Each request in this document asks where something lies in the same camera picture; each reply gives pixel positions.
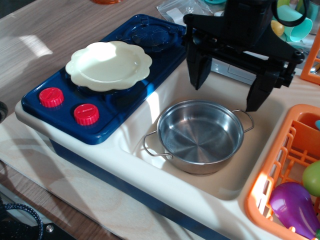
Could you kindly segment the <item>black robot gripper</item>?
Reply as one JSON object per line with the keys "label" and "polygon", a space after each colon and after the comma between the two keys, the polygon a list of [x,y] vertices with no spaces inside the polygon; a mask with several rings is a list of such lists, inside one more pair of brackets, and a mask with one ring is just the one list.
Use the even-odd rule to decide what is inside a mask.
{"label": "black robot gripper", "polygon": [[274,88],[289,86],[304,55],[272,30],[272,18],[293,27],[298,20],[280,20],[276,0],[228,0],[223,16],[186,14],[182,38],[191,85],[199,90],[211,72],[212,58],[256,75],[246,111],[256,112]]}

